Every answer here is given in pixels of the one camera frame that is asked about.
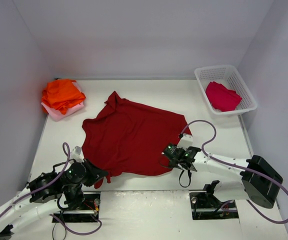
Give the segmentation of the dark red t shirt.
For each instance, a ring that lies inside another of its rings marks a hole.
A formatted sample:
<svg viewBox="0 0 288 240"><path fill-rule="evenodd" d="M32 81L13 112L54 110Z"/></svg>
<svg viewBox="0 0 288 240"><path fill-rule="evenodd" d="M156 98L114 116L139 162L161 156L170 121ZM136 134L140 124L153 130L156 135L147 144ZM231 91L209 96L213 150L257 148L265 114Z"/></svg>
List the dark red t shirt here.
<svg viewBox="0 0 288 240"><path fill-rule="evenodd" d="M182 114L121 98L113 92L96 118L82 123L84 157L108 175L94 187L123 173L159 176L171 172L162 155L168 144L177 144L187 121Z"/></svg>

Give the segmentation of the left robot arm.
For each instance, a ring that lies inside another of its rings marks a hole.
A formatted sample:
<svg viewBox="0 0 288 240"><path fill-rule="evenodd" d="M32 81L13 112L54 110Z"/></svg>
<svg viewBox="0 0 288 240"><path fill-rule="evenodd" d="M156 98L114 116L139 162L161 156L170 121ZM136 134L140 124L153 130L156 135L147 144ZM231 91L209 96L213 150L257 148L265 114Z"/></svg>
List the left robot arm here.
<svg viewBox="0 0 288 240"><path fill-rule="evenodd" d="M63 162L61 172L41 173L8 202L0 206L0 239L16 229L58 211L80 209L86 199L82 187L91 187L108 172L88 160Z"/></svg>

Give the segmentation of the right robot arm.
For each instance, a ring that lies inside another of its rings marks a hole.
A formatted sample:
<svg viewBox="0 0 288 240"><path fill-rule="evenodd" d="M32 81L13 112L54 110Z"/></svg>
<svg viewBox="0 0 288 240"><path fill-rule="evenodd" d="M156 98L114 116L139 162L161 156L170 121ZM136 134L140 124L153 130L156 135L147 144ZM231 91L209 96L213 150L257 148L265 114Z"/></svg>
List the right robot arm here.
<svg viewBox="0 0 288 240"><path fill-rule="evenodd" d="M203 187L205 200L211 206L217 206L230 200L249 200L266 208L273 208L283 178L262 157L253 155L250 159L230 158L189 146L180 147L170 143L162 151L169 161L169 168L187 172L216 174L229 180L215 179Z"/></svg>

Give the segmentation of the pink folded t shirt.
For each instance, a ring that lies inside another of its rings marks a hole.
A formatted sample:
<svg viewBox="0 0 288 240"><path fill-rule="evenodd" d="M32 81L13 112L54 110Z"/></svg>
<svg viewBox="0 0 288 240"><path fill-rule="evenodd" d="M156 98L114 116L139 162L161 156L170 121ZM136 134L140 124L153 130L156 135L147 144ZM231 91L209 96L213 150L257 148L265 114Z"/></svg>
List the pink folded t shirt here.
<svg viewBox="0 0 288 240"><path fill-rule="evenodd" d="M78 83L76 83L76 86L77 86L77 88L79 90L81 90L81 88L78 85ZM83 103L80 103L77 106L69 109L68 112L66 114L64 114L64 115L61 114L58 110L55 110L55 109L50 108L50 107L47 107L44 103L42 103L42 100L41 100L41 105L42 105L43 111L45 113L47 113L54 121L58 122L59 120L65 118L65 117L68 117L69 115L72 115L73 113L83 109L84 108L84 101L83 101Z"/></svg>

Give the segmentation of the red t shirt in basket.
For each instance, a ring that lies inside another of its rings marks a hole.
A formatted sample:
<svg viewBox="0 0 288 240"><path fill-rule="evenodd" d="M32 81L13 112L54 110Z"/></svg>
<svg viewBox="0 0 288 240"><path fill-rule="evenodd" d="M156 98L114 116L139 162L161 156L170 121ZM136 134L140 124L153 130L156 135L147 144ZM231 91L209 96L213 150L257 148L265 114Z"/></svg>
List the red t shirt in basket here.
<svg viewBox="0 0 288 240"><path fill-rule="evenodd" d="M234 111L242 101L236 91L214 81L208 84L205 93L212 107L221 112Z"/></svg>

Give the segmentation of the white plastic basket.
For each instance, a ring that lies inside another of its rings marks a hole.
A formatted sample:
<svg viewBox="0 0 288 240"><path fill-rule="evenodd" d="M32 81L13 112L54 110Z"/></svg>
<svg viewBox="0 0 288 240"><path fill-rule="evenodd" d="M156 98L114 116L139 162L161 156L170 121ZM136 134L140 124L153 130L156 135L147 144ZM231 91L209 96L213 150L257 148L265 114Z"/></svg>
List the white plastic basket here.
<svg viewBox="0 0 288 240"><path fill-rule="evenodd" d="M194 74L201 89L203 100L213 116L238 116L257 109L258 105L253 95L233 65L224 64L199 67L194 70ZM235 91L241 97L241 102L235 110L220 111L212 106L206 95L207 86L211 82L222 84L226 88Z"/></svg>

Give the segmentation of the orange folded t shirt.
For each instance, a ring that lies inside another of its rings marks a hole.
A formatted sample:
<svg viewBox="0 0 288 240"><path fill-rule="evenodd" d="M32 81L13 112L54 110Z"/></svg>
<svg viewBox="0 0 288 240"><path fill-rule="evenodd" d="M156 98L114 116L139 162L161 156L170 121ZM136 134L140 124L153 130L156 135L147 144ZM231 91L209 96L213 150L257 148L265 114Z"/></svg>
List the orange folded t shirt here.
<svg viewBox="0 0 288 240"><path fill-rule="evenodd" d="M65 115L68 110L86 99L85 94L76 84L77 81L73 79L56 79L48 82L42 91L41 102Z"/></svg>

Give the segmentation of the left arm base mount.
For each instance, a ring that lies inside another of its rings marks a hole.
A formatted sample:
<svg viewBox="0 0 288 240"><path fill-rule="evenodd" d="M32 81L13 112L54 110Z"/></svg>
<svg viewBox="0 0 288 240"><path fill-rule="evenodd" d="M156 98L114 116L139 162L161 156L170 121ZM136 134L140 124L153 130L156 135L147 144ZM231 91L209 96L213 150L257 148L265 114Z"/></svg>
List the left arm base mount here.
<svg viewBox="0 0 288 240"><path fill-rule="evenodd" d="M96 223L99 219L101 193L86 192L85 202L77 210L54 212L53 214L64 223Z"/></svg>

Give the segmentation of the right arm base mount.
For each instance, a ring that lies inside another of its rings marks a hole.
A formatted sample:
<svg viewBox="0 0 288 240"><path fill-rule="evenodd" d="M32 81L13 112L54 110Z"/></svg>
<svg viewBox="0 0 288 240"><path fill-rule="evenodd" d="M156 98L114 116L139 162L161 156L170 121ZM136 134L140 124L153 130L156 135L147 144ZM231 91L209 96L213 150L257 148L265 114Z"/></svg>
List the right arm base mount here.
<svg viewBox="0 0 288 240"><path fill-rule="evenodd" d="M238 219L239 214L234 201L224 204L214 196L215 187L220 183L214 180L206 184L202 191L189 193L191 216L194 221Z"/></svg>

